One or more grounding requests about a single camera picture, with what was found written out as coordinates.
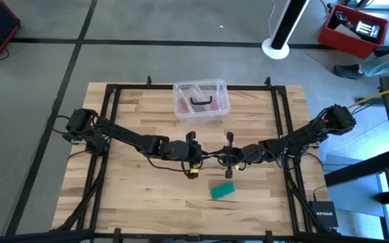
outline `wooden table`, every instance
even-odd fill
[[[100,113],[105,87],[106,83],[90,83],[84,108]],[[293,126],[297,129],[310,120],[303,88],[286,89]],[[140,134],[164,135],[171,140],[185,140],[187,132],[195,131],[204,151],[216,151],[226,145],[226,132],[234,133],[237,147],[278,137],[270,91],[229,91],[229,98],[231,110],[223,123],[189,126],[174,115],[172,90],[123,90],[115,123]],[[72,153],[83,149],[84,145],[73,146]],[[68,161],[52,227],[61,225],[80,202],[89,161],[90,155],[86,153]],[[180,169],[179,163],[153,162]],[[325,185],[323,171],[310,156],[302,158],[301,169],[307,199],[311,200],[313,190]],[[284,175],[275,163],[234,170],[230,181],[236,191],[212,200],[209,190],[227,181],[223,167],[215,159],[206,160],[199,177],[188,180],[183,173],[151,167],[134,148],[114,140],[96,232],[112,233],[120,227],[122,233],[133,234],[264,235],[265,230],[271,230],[275,236],[293,235]],[[317,190],[316,197],[327,200],[326,189]],[[300,230],[304,230],[298,203],[296,209]]]

